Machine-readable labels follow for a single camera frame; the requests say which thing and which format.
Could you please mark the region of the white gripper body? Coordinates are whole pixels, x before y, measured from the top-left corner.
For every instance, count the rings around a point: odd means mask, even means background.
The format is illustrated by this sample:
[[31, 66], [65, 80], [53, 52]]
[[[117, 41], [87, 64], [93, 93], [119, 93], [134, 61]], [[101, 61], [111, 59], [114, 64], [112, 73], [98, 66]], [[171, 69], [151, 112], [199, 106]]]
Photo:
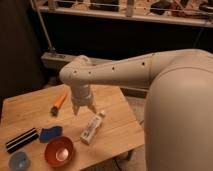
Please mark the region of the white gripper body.
[[74, 106], [89, 106], [93, 103], [93, 93], [89, 85], [71, 87], [71, 100]]

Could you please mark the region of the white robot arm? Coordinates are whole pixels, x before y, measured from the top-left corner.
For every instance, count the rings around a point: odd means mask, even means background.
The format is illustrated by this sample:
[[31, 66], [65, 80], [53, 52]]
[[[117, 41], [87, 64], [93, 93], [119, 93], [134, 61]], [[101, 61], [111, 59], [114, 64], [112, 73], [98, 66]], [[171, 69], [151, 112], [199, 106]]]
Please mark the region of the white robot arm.
[[60, 79], [74, 109], [92, 100], [92, 84], [146, 87], [147, 171], [213, 171], [213, 53], [154, 52], [96, 66], [81, 55]]

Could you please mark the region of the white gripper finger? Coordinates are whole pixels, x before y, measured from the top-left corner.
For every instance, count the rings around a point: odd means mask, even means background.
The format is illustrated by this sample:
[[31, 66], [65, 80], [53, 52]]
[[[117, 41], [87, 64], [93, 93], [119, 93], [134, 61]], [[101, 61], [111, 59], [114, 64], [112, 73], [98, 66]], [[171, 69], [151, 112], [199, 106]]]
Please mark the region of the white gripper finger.
[[75, 116], [78, 115], [79, 109], [80, 109], [80, 106], [78, 106], [78, 105], [73, 105], [73, 113], [74, 113]]
[[89, 104], [88, 105], [88, 108], [93, 112], [93, 113], [97, 113], [97, 110], [96, 110], [96, 107], [95, 107], [95, 105], [94, 104]]

